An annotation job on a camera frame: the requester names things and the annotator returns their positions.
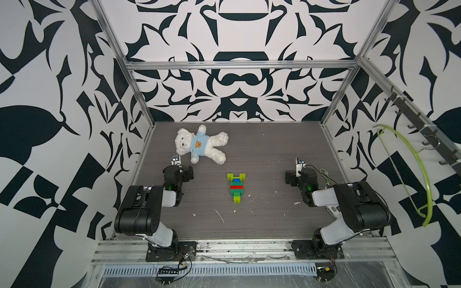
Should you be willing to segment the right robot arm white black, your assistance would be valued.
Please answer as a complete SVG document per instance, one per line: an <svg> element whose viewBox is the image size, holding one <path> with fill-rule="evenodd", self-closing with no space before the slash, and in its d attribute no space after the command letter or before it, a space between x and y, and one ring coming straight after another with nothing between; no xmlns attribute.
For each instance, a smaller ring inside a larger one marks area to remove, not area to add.
<svg viewBox="0 0 461 288"><path fill-rule="evenodd" d="M340 208L341 217L316 230L311 240L313 250L335 248L362 232L382 229L391 222L387 204L366 181L320 189L316 171L302 168L299 172L287 170L285 183L299 188L309 207Z"/></svg>

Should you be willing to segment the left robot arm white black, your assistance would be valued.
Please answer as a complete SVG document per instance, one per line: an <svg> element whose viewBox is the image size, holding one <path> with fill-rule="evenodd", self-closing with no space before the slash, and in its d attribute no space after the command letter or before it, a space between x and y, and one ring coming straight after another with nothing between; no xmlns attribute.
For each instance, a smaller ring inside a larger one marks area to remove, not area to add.
<svg viewBox="0 0 461 288"><path fill-rule="evenodd" d="M177 233L161 222L162 208L177 207L182 185L194 178L192 166L170 165L163 169L159 186L130 186L115 217L118 234L140 237L154 248L177 251Z"/></svg>

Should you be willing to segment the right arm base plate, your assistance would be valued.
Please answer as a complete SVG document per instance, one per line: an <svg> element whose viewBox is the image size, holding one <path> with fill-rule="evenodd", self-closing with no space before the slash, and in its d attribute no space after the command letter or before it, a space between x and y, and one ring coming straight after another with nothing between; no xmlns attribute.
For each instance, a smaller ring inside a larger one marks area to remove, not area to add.
<svg viewBox="0 0 461 288"><path fill-rule="evenodd" d="M344 254L340 245L328 246L323 242L313 240L294 240L291 248L298 260L306 259L343 259Z"/></svg>

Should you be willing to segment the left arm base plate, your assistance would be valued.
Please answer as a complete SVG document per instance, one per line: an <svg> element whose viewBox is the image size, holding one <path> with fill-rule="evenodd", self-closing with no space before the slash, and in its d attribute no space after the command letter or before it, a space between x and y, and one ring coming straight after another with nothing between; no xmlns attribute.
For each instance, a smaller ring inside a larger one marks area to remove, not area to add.
<svg viewBox="0 0 461 288"><path fill-rule="evenodd" d="M197 242L181 241L173 243L168 248L156 247L148 243L148 251L145 260L147 262L179 262L180 260L195 260Z"/></svg>

